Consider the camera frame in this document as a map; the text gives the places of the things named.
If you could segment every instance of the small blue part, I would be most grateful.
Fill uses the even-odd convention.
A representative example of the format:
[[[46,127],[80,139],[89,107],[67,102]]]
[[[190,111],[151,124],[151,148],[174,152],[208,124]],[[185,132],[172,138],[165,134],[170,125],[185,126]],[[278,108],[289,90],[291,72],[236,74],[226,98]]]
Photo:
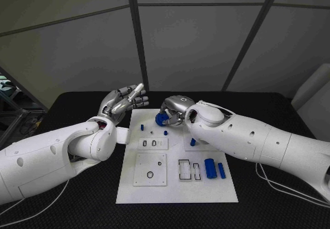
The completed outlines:
[[[211,158],[204,160],[204,168],[206,168],[206,176],[208,179],[214,179],[216,176],[216,170],[214,170],[214,160]]]
[[[194,146],[194,144],[196,144],[196,140],[191,138],[190,146]]]
[[[223,170],[221,163],[217,163],[217,166],[219,166],[219,172],[220,172],[221,179],[224,179],[224,170]]]
[[[167,115],[165,112],[164,112],[164,113],[158,113],[157,116],[155,116],[155,123],[157,123],[159,126],[164,126],[162,121],[164,121],[165,119],[168,119],[168,118],[170,118],[170,117],[168,117],[168,115]]]

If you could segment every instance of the robotic hand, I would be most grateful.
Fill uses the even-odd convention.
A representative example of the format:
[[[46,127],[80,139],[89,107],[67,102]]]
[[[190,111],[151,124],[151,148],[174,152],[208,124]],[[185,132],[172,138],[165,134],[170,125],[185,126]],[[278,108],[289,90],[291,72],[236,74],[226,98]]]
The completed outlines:
[[[330,203],[330,143],[282,131],[224,108],[230,115],[223,115],[219,108],[203,101],[194,104],[184,96],[171,96],[164,100],[155,122],[158,125],[184,123],[200,144],[210,144],[237,159],[291,173]]]
[[[112,91],[98,116],[86,122],[23,139],[0,151],[0,205],[40,194],[106,160],[129,131],[115,127],[125,111],[147,106],[142,84]],[[74,156],[69,160],[67,152]]]

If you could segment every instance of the white cable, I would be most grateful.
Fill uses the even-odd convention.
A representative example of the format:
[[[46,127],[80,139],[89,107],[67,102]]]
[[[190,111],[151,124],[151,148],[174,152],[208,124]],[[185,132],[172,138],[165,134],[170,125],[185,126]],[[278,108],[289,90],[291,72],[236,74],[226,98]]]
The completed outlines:
[[[233,113],[230,110],[224,109],[221,106],[217,106],[216,104],[207,103],[207,102],[204,102],[204,101],[201,101],[201,102],[203,102],[204,104],[207,104],[208,106],[213,106],[213,107],[217,107],[217,108],[223,109],[223,110],[227,111],[232,115],[234,115],[234,113]]]
[[[279,191],[279,192],[282,192],[282,193],[285,193],[285,194],[288,194],[288,195],[291,195],[291,196],[294,196],[294,197],[298,197],[299,199],[304,199],[305,201],[311,202],[312,204],[317,204],[318,206],[322,206],[322,207],[325,207],[325,208],[330,208],[330,204],[328,204],[325,201],[322,201],[322,200],[319,200],[319,199],[317,199],[317,198],[314,198],[314,197],[311,197],[311,196],[302,194],[301,192],[295,191],[295,190],[291,189],[289,187],[286,187],[286,186],[278,184],[276,182],[273,182],[272,180],[269,180],[268,177],[266,177],[266,173],[265,173],[263,167],[262,167],[262,165],[259,164],[260,169],[262,169],[262,173],[263,173],[263,176],[265,176],[265,178],[263,178],[263,177],[259,175],[259,173],[257,173],[256,166],[257,166],[257,164],[255,164],[255,172],[256,172],[256,175],[257,175],[263,180],[266,180],[269,186],[270,186],[276,191]],[[311,199],[319,201],[319,202],[324,203],[324,204],[315,203],[314,201],[308,200],[306,198],[304,198],[304,197],[301,197],[301,196],[298,196],[298,195],[295,195],[295,194],[292,194],[292,193],[289,193],[289,192],[285,192],[285,191],[279,190],[278,188],[275,188],[275,187],[272,186],[270,183],[273,183],[273,184],[276,184],[276,185],[285,187],[285,188],[289,189],[291,191],[294,191],[294,192],[302,194],[304,196],[306,196],[308,198],[311,198]]]
[[[66,186],[67,186],[67,183],[69,183],[69,180],[66,181],[63,190],[62,190],[62,192],[59,193],[56,199],[53,200],[53,202],[47,205],[47,207],[46,207],[37,214],[34,214],[33,216],[30,216],[30,217],[21,219],[21,220],[18,220],[18,221],[15,221],[15,222],[11,222],[11,223],[7,223],[7,224],[0,225],[0,228],[5,227],[5,226],[8,226],[8,225],[13,225],[13,224],[15,224],[15,223],[20,223],[20,222],[23,222],[23,221],[31,219],[31,218],[36,217],[37,215],[40,215],[40,214],[47,210],[47,208],[53,205],[53,203],[56,202],[56,200],[59,199],[59,197],[60,197],[60,195],[62,195],[62,193],[63,193],[63,191],[64,191],[64,188],[66,188]]]
[[[5,211],[8,211],[21,201],[23,201],[24,199],[21,199],[10,208],[7,208],[1,213],[0,213],[0,215],[5,212]]]

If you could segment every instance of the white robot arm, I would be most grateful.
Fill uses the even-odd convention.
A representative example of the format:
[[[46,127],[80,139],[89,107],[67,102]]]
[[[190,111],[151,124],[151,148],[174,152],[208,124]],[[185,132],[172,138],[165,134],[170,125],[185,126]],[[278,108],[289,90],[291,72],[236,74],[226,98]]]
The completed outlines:
[[[184,123],[200,144],[210,144],[237,159],[294,174],[330,203],[330,143],[282,131],[234,113],[226,116],[217,108],[221,107],[203,101],[194,104],[190,98],[171,96],[158,113],[165,116],[168,109],[171,118],[161,124]]]
[[[129,131],[115,127],[125,111],[148,105],[142,84],[112,91],[98,116],[86,122],[25,138],[0,151],[0,205],[27,198],[106,160],[115,144],[128,144]],[[74,155],[69,160],[67,152]]]

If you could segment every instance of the black tabletop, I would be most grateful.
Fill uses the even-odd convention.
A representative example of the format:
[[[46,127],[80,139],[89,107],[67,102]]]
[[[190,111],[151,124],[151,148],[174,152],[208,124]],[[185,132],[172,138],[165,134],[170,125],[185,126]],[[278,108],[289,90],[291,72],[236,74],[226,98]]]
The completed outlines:
[[[36,134],[85,122],[96,115],[108,92],[72,92],[57,97]],[[159,108],[171,95],[214,103],[298,135],[314,137],[289,101],[276,93],[148,92]],[[131,112],[118,126],[128,127]],[[239,203],[115,204],[123,145],[105,162],[70,179],[53,206],[13,228],[330,228],[330,209],[279,193],[255,174],[255,164],[226,156]],[[269,179],[318,197],[292,175],[263,166]],[[0,216],[0,224],[34,215],[53,201],[63,184],[27,198]],[[0,206],[0,212],[13,203]]]

